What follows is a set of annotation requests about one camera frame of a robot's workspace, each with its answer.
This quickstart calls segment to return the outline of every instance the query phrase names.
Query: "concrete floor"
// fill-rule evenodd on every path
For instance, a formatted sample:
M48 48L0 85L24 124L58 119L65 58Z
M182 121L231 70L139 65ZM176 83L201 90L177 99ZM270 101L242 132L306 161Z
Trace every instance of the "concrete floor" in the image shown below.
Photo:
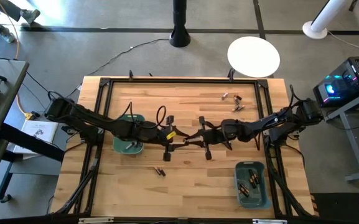
M37 22L43 26L172 28L172 4L166 0L13 2L28 9L40 9L42 15ZM259 2L265 29L301 30L303 23L315 17L325 0ZM252 0L190 0L187 15L188 28L258 28ZM9 21L0 15L0 23L8 24ZM330 29L359 30L357 12L344 9L331 23ZM20 32L19 58L30 63L30 74L47 89L66 95L82 81L84 75L118 53L143 42L168 38L168 35ZM191 34L191 44L182 49L172 47L167 41L159 41L122 55L95 75L128 75L131 69L135 76L150 72L154 76L224 77L230 68L226 58L229 45L235 39L247 35L258 36ZM281 65L274 77L284 78L287 85L293 84L301 98L313 98L312 88L326 74L347 57L359 56L359 49L333 37L311 40L304 35L267 35L266 38L281 56ZM341 35L340 38L359 45L359 35ZM0 57L13 58L15 52L15 44L7 44L0 38ZM48 104L45 92L30 78L27 77L24 83L44 106ZM25 110L43 110L28 90L21 88L19 94L23 98ZM16 104L12 105L6 122L17 128L22 126L24 120ZM349 184L344 178L347 174L359 171L344 131L322 122L302 133L300 145L305 155L305 170L311 192L359 192L359 181ZM0 182L6 167L7 164L2 162ZM0 218L45 214L56 181L56 176L13 175L7 192L14 200L0 203Z

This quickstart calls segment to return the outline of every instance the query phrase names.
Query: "wooden table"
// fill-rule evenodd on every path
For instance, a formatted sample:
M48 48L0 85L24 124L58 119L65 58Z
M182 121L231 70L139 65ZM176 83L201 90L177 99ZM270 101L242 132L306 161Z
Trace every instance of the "wooden table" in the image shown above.
M93 110L100 77L85 77L78 103ZM269 92L274 111L288 106L283 79L269 79ZM231 97L221 100L225 92L243 97L246 109L233 113ZM227 118L243 121L258 119L253 85L244 84L180 84L180 83L115 83L111 99L110 118L117 118L133 102L133 113L149 121L156 120L161 105L167 115L175 116L175 124L185 133L195 133L198 117L218 125ZM67 147L78 144L75 136ZM95 190L92 216L102 217L193 217L193 218L273 218L273 207L267 210L247 210L236 199L234 167L241 161L260 161L266 164L263 151L257 151L254 141L233 141L233 150L222 144L210 146L213 159L205 160L204 150L183 147L172 153L170 162L162 160L164 148L146 144L140 155L125 156L113 151L113 136L106 133L99 175ZM298 143L288 140L299 148ZM51 211L58 210L78 185L85 154L85 145L65 155ZM282 148L282 159L288 187L298 201L313 213L309 188L297 152ZM153 167L165 170L159 176ZM268 173L266 186L270 196ZM282 192L277 186L279 203L284 212ZM87 199L85 189L83 206Z

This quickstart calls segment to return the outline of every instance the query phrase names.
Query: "black metal frame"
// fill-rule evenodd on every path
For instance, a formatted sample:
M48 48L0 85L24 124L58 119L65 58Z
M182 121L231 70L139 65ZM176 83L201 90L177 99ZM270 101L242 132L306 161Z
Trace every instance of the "black metal frame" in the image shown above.
M103 94L103 90L105 86L108 86L108 94L105 102L105 110L103 112L103 115L107 116L108 111L110 108L110 101L111 101L111 95L113 92L113 85L114 83L210 83L210 84L227 84L227 83L235 83L235 84L249 84L254 86L255 90L255 97L256 97L256 104L258 109L258 114L260 118L264 117L264 110L263 110L263 104L261 100L261 87L264 91L264 98L266 101L266 108L268 111L268 114L273 113L272 104L271 104L271 98L269 94L269 87L268 87L268 81L267 80L235 80L233 79L233 73L232 75L228 76L228 79L198 79L198 78L101 78L99 83L99 89L98 94L96 97L96 103L95 103L95 111L99 112L100 105L101 105L101 98ZM86 218L90 217L91 211L92 211L92 205L93 205L93 197L95 195L95 188L96 188L96 181L98 177L98 169L100 164L100 157L101 157L101 150L103 147L103 136L104 132L102 132L102 137L97 144L96 149L96 166L93 172L95 172L91 178L90 182L90 188L89 188L89 194L88 199L86 202L86 208L84 209L83 213L80 213L80 204L82 201L82 192L80 192L80 197L75 202L74 206L74 214L61 214L61 213L52 213L46 216L41 217L26 217L26 218L12 218L12 219L6 219L6 220L0 220L0 223L51 223L52 221L54 223L78 223L79 218ZM87 175L88 172L88 166L90 164L91 159L91 150L93 146L88 145L85 152L85 157L83 161L83 167L82 167L82 174L80 177L81 180L84 180L84 178ZM266 161L270 160L271 157L269 148L264 144L264 151L265 151L265 157ZM275 152L275 158L277 162L277 170L279 172L279 175L281 177L284 177L284 168L281 160L281 152L280 148L277 147L274 149ZM269 184L271 189L271 195L272 195L272 202L273 202L273 209L274 209L274 216L275 218L291 218L292 216L291 212L291 206L284 196L284 204L286 207L286 216L283 215L280 207L279 207L279 199L277 197L277 190L276 190L276 183L273 179L272 175L269 174ZM151 217L115 217L114 222L137 222L137 223L150 223L150 222L158 222L161 220L177 220L176 218L151 218ZM317 222L317 220L304 220L306 223L313 223ZM250 218L188 218L186 222L194 222L194 223L252 223L253 219Z

